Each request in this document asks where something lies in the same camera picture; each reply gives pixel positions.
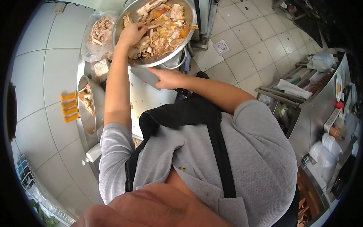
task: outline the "metal bowl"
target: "metal bowl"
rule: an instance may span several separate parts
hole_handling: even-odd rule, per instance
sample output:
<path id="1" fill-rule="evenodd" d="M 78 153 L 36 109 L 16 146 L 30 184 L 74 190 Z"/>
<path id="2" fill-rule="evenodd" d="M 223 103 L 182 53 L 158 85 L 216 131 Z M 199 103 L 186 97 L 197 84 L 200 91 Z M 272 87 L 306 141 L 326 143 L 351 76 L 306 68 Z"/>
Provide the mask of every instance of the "metal bowl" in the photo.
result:
<path id="1" fill-rule="evenodd" d="M 150 2 L 150 0 L 136 0 L 133 3 L 131 3 L 122 12 L 122 14 L 120 15 L 120 17 L 118 18 L 118 20 L 115 24 L 115 27 L 114 27 L 113 33 L 112 33 L 112 42 L 113 42 L 114 47 L 116 46 L 118 39 L 120 37 L 120 34 L 121 34 L 122 30 L 124 29 L 123 16 L 126 14 L 126 12 L 131 13 L 132 21 L 137 21 L 139 16 L 137 15 L 136 10 L 138 10 L 140 7 L 144 6 L 148 2 Z M 168 3 L 179 4 L 179 5 L 184 6 L 185 22 L 189 23 L 190 25 L 197 24 L 197 13 L 195 11 L 194 5 L 191 5 L 187 0 L 168 0 Z M 148 68 L 148 67 L 154 67 L 154 66 L 157 66 L 157 65 L 160 65 L 160 64 L 166 62 L 167 60 L 174 57 L 177 53 L 179 53 L 188 44 L 189 40 L 192 38 L 193 32 L 194 32 L 194 30 L 189 31 L 184 42 L 182 42 L 182 44 L 178 48 L 176 48 L 175 51 L 167 53 L 167 54 L 163 54 L 163 55 L 153 56 L 150 58 L 144 58 L 144 57 L 139 57 L 137 59 L 128 58 L 127 60 L 128 60 L 129 66 L 135 67 L 135 68 Z"/>
<path id="2" fill-rule="evenodd" d="M 90 85 L 91 89 L 94 116 L 85 109 L 85 106 L 79 101 L 78 97 L 77 103 L 83 128 L 88 134 L 93 135 L 103 125 L 105 91 L 97 83 L 89 79 L 88 76 L 83 75 L 79 80 L 77 92 L 82 90 L 87 84 Z"/>

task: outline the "white towel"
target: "white towel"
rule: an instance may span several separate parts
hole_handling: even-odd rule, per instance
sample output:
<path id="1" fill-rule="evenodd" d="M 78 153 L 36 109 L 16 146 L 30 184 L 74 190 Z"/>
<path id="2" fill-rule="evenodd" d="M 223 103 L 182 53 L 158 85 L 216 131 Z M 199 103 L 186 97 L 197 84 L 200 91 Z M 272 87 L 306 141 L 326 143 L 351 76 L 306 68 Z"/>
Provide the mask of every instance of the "white towel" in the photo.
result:
<path id="1" fill-rule="evenodd" d="M 296 95 L 297 97 L 309 99 L 313 94 L 311 92 L 305 91 L 302 88 L 299 88 L 295 84 L 289 83 L 283 79 L 280 79 L 280 82 L 277 85 L 278 89 L 284 90 L 286 94 Z"/>

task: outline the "plate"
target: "plate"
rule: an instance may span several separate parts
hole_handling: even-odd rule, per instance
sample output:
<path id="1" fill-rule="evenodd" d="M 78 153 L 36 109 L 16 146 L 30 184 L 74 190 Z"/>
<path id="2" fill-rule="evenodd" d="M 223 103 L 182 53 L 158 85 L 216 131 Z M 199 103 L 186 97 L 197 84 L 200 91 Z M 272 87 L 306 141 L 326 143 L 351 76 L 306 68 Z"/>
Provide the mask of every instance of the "plate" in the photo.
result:
<path id="1" fill-rule="evenodd" d="M 340 76 L 340 74 L 337 74 L 337 78 L 335 80 L 335 95 L 337 97 L 338 102 L 342 98 L 342 92 L 343 92 L 342 77 Z"/>

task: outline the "apron strap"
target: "apron strap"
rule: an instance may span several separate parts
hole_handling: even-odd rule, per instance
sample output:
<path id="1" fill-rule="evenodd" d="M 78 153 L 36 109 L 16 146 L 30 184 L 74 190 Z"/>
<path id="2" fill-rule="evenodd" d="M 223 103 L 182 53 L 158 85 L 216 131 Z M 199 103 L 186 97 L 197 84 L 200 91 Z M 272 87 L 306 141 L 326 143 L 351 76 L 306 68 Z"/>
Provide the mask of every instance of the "apron strap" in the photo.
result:
<path id="1" fill-rule="evenodd" d="M 221 177 L 222 188 L 224 197 L 236 198 L 236 188 L 234 186 L 234 179 L 229 162 L 226 144 L 224 142 L 220 122 L 212 122 L 207 125 L 209 137 L 211 139 L 214 156 Z"/>
<path id="2" fill-rule="evenodd" d="M 235 198 L 233 174 L 227 148 L 221 130 L 221 110 L 202 97 L 187 98 L 177 104 L 167 104 L 145 111 L 139 119 L 144 141 L 136 148 L 125 163 L 125 192 L 132 191 L 138 156 L 149 138 L 157 132 L 160 125 L 177 128 L 184 125 L 207 125 L 213 152 L 217 162 L 225 198 Z"/>

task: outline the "shirt button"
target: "shirt button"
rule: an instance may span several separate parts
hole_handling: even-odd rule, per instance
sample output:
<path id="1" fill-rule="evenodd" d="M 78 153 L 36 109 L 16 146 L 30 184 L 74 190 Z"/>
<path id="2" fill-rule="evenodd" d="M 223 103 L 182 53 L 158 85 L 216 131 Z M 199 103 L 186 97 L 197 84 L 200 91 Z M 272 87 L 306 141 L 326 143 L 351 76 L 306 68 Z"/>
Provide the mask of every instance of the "shirt button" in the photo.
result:
<path id="1" fill-rule="evenodd" d="M 181 166 L 181 167 L 179 167 L 179 169 L 180 169 L 181 171 L 183 171 L 183 172 L 185 172 L 185 171 L 187 170 L 187 168 L 186 168 L 185 166 Z"/>

